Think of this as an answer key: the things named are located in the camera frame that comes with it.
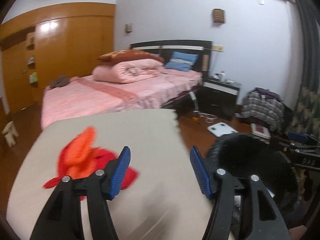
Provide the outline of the white box on floor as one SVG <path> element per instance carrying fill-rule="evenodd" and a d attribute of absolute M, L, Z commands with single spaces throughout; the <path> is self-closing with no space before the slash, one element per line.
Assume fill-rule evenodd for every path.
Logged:
<path fill-rule="evenodd" d="M 268 128 L 259 124 L 251 124 L 252 134 L 264 139 L 270 139 L 271 135 Z"/>

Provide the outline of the wall light switch box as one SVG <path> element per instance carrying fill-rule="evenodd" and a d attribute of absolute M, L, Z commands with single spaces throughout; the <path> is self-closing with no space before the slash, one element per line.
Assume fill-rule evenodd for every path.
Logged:
<path fill-rule="evenodd" d="M 132 23 L 125 24 L 125 33 L 131 33 L 132 32 Z"/>

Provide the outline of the blue pillow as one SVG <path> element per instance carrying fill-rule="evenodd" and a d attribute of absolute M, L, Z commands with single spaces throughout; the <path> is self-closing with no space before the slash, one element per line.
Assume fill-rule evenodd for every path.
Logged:
<path fill-rule="evenodd" d="M 169 62 L 164 66 L 164 68 L 188 72 L 197 61 L 197 58 L 197 54 L 187 54 L 174 51 Z"/>

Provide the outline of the black bed headboard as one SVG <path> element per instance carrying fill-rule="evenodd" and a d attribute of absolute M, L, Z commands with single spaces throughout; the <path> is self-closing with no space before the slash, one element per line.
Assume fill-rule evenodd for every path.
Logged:
<path fill-rule="evenodd" d="M 212 46 L 212 41 L 203 40 L 159 40 L 130 44 L 131 49 L 158 54 L 163 57 L 165 64 L 169 62 L 174 51 L 197 55 L 191 69 L 200 72 L 203 78 L 209 75 Z"/>

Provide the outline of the brown patterned blanket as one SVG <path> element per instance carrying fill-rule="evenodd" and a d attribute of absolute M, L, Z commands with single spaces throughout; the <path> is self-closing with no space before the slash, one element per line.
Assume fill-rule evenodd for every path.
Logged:
<path fill-rule="evenodd" d="M 153 59 L 161 63 L 164 59 L 160 56 L 148 53 L 142 50 L 118 50 L 113 51 L 98 57 L 98 61 L 106 66 L 114 66 L 115 64 L 127 61 Z"/>

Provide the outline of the orange knitted cloth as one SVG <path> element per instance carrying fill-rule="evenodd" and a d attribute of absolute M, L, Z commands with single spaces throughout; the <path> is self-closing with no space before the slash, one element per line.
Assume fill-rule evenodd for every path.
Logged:
<path fill-rule="evenodd" d="M 60 178 L 85 178 L 94 171 L 97 163 L 95 154 L 99 152 L 99 148 L 92 147 L 95 138 L 96 130 L 89 126 L 61 151 L 57 163 Z"/>

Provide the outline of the grey clothes on bed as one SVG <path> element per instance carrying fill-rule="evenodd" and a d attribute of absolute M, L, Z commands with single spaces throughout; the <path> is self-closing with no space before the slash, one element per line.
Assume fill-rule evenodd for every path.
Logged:
<path fill-rule="evenodd" d="M 68 85 L 70 83 L 70 79 L 68 77 L 66 77 L 65 75 L 61 75 L 60 77 L 58 77 L 57 79 L 55 79 L 54 81 L 52 81 L 50 83 L 50 88 L 54 89 L 57 87 L 64 87 L 66 85 Z"/>

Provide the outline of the red cloth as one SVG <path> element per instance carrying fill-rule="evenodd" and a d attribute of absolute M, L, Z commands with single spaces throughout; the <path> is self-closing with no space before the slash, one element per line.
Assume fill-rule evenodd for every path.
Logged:
<path fill-rule="evenodd" d="M 63 176 L 67 174 L 68 167 L 65 165 L 65 155 L 67 154 L 69 145 L 62 149 L 60 152 L 58 162 L 57 162 L 57 174 L 58 176 L 55 178 L 50 179 L 44 185 L 44 189 L 50 189 L 55 187 L 59 181 L 62 179 Z M 93 148 L 92 149 L 94 156 L 92 157 L 92 161 L 95 164 L 94 168 L 91 168 L 89 171 L 93 172 L 98 169 L 104 168 L 110 161 L 116 159 L 116 154 L 112 151 L 109 151 L 104 148 Z M 128 167 L 127 172 L 125 174 L 124 181 L 122 183 L 121 189 L 127 189 L 130 187 L 138 178 L 139 172 L 132 168 L 131 166 Z"/>

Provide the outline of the plaid cloth covered chair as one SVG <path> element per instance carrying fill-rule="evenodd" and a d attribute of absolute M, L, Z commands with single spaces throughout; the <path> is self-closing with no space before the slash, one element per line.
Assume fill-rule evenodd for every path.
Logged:
<path fill-rule="evenodd" d="M 253 89 L 242 100 L 241 116 L 259 119 L 268 124 L 271 131 L 276 131 L 283 124 L 284 110 L 283 101 L 266 99 Z"/>

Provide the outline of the black lined trash bin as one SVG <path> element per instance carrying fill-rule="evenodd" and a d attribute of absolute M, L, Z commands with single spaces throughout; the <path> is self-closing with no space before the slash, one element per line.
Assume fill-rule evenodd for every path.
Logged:
<path fill-rule="evenodd" d="M 289 159 L 281 152 L 246 133 L 227 134 L 216 139 L 207 158 L 231 175 L 247 178 L 257 175 L 274 194 L 274 201 L 288 228 L 300 222 L 299 178 Z"/>

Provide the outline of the small white stool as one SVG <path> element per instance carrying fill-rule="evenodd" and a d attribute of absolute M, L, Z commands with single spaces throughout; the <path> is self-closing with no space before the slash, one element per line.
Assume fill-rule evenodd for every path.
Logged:
<path fill-rule="evenodd" d="M 6 124 L 6 126 L 3 128 L 2 134 L 4 135 L 9 147 L 16 144 L 15 138 L 18 137 L 19 134 L 13 121 Z"/>

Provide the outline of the folded pink quilt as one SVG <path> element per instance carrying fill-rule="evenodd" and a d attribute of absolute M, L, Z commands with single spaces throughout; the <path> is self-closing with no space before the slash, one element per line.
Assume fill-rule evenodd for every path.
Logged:
<path fill-rule="evenodd" d="M 163 66 L 163 63 L 154 59 L 123 61 L 114 66 L 97 66 L 93 69 L 92 76 L 95 81 L 134 83 L 159 76 Z"/>

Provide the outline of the patterned dark curtain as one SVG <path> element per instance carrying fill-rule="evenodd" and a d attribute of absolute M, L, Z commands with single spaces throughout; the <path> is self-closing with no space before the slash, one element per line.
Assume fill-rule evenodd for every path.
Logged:
<path fill-rule="evenodd" d="M 313 135 L 319 140 L 319 90 L 302 87 L 287 131 Z"/>

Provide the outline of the dark purple garment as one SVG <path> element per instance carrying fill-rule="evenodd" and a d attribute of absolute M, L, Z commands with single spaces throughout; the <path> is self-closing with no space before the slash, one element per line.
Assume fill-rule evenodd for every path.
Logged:
<path fill-rule="evenodd" d="M 256 87 L 254 91 L 259 93 L 260 96 L 264 96 L 266 99 L 272 99 L 272 100 L 277 100 L 278 102 L 282 102 L 280 95 L 268 89 Z"/>

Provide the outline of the wall power socket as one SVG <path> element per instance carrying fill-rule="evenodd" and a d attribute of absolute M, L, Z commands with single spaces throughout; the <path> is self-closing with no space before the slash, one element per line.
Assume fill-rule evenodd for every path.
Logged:
<path fill-rule="evenodd" d="M 212 51 L 224 52 L 224 47 L 220 46 L 220 45 L 213 45 L 212 46 Z"/>

